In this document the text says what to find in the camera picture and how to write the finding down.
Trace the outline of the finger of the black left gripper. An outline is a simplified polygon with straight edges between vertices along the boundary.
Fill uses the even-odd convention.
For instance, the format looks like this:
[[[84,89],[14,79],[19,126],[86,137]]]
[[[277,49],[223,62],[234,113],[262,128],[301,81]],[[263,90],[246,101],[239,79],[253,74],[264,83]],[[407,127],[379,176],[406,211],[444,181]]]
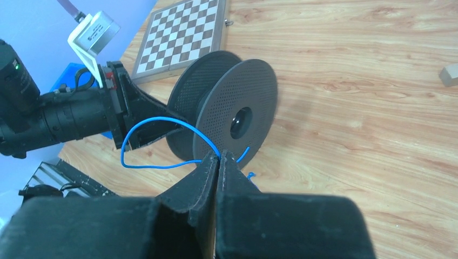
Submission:
[[[133,120],[144,120],[150,117],[184,118],[139,88],[123,66],[118,68],[118,80],[123,90],[127,113]]]
[[[134,104],[132,108],[133,122],[135,124],[152,117],[171,117],[188,122],[185,117],[168,108],[165,104]],[[163,137],[181,129],[175,122],[152,121],[139,126],[129,137],[131,149],[138,149],[154,143]]]

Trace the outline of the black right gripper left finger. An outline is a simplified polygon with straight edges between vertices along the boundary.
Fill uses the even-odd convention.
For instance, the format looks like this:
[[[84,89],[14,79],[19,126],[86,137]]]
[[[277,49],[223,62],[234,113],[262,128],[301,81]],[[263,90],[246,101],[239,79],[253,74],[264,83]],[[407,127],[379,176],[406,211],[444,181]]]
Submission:
[[[208,153],[157,197],[27,201],[1,233],[1,258],[216,258],[219,159]]]

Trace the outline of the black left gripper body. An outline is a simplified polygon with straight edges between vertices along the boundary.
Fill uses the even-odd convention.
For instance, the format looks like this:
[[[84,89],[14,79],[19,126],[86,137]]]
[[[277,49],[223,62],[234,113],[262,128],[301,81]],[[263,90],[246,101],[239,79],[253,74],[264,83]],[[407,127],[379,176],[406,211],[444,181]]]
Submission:
[[[100,65],[99,72],[102,82],[97,90],[97,133],[110,132],[115,148],[121,149],[129,130],[134,126],[132,105],[129,101],[129,74],[120,61]]]

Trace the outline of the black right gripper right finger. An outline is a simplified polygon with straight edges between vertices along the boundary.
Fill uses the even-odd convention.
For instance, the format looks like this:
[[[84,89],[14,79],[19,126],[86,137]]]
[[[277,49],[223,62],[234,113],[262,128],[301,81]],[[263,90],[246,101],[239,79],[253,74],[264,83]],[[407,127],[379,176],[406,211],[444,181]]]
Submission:
[[[216,191],[217,258],[375,258],[360,209],[331,195],[263,193],[223,151]]]

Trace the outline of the black perforated cable spool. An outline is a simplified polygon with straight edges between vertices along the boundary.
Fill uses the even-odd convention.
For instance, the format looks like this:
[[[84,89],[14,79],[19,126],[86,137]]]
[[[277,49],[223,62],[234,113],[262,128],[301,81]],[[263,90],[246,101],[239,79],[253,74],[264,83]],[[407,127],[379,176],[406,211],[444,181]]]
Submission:
[[[219,151],[232,152],[243,168],[266,139],[277,101],[277,77],[269,63],[214,51],[185,70],[167,106]]]

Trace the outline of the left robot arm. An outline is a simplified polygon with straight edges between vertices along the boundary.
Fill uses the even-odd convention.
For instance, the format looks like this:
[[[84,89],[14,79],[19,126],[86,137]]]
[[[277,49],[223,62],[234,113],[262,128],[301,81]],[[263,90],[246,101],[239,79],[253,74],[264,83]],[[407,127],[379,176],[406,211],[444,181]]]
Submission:
[[[126,137],[131,149],[149,145],[181,130],[151,117],[181,115],[148,95],[130,78],[121,62],[99,66],[102,82],[41,94],[11,45],[1,41],[1,153],[24,159],[27,152],[110,132],[116,148]]]

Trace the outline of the blue plastic bin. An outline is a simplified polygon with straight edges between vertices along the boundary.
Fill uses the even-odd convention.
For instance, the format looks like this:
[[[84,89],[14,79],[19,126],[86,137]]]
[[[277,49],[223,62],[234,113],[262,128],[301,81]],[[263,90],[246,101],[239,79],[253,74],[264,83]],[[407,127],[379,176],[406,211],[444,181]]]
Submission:
[[[75,75],[78,70],[85,68],[85,65],[83,64],[78,64],[78,63],[70,63],[62,72],[60,77],[57,79],[57,81],[54,83],[54,86],[51,88],[50,91],[54,91],[58,89],[61,84],[66,84],[67,87],[69,88],[74,88],[75,87]],[[91,73],[90,72],[85,72],[81,75],[79,79],[79,87],[81,87],[83,84],[87,83],[90,80]]]

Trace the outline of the wooden chessboard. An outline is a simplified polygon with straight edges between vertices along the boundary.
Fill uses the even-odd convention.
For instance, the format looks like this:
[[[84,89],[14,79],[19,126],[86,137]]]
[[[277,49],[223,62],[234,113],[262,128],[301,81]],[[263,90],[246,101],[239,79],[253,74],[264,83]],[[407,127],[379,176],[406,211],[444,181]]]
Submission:
[[[224,50],[230,2],[179,1],[151,13],[131,79],[136,84],[181,75],[196,59]]]

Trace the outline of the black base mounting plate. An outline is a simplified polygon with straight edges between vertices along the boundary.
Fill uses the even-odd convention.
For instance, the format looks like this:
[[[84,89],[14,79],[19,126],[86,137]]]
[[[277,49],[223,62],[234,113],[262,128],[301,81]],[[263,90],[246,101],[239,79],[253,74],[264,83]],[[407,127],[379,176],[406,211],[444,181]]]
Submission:
[[[116,193],[59,160],[57,164],[42,162],[25,187],[18,191],[23,202],[39,196],[92,197],[115,196]]]

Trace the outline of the small wooden block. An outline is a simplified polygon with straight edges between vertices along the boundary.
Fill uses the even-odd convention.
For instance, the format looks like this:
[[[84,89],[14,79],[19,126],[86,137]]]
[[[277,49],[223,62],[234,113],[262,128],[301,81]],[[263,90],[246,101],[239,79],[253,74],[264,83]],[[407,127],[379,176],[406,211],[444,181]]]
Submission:
[[[445,66],[439,73],[439,78],[445,87],[458,85],[458,63]]]

